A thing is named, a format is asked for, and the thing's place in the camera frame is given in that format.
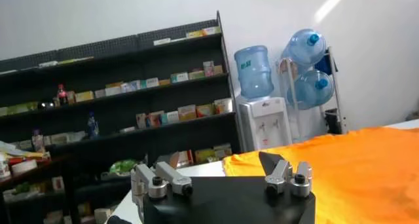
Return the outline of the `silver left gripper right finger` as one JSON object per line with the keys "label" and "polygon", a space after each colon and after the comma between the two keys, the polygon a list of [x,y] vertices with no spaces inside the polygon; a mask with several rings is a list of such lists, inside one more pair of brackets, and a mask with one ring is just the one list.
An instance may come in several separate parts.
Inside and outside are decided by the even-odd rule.
{"label": "silver left gripper right finger", "polygon": [[285,192],[289,185],[293,196],[306,198],[312,192],[312,167],[308,162],[299,162],[297,171],[293,172],[292,164],[281,155],[259,152],[259,160],[266,174],[265,192],[277,197]]}

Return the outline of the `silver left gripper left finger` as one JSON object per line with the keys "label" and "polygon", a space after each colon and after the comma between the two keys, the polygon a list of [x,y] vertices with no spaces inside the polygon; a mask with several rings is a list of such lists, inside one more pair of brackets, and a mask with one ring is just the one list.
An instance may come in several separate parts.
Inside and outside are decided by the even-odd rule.
{"label": "silver left gripper left finger", "polygon": [[190,159],[187,152],[175,152],[171,155],[158,157],[154,168],[146,164],[136,164],[130,171],[132,198],[139,200],[144,195],[151,199],[164,198],[170,187],[172,193],[191,196],[193,193],[192,179],[177,171],[179,163]]}

